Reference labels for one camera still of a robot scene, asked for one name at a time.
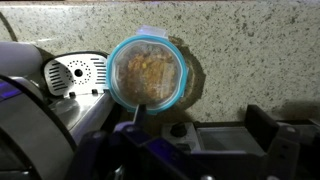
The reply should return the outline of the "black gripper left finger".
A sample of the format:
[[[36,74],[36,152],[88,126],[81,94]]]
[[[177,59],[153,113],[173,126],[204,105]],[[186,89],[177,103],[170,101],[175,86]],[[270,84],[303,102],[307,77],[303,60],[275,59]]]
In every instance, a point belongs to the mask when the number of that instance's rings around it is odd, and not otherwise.
[[[66,180],[107,180],[123,172],[124,180],[197,180],[196,161],[163,138],[152,138],[143,129],[146,106],[139,105],[134,120],[120,123],[108,135],[86,134],[67,171]]]

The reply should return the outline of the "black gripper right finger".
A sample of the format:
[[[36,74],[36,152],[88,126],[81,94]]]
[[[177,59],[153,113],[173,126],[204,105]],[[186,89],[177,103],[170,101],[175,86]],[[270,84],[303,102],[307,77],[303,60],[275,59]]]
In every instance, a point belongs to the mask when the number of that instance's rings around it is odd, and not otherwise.
[[[265,180],[320,180],[319,126],[311,120],[274,120],[248,105],[245,127],[266,152]]]

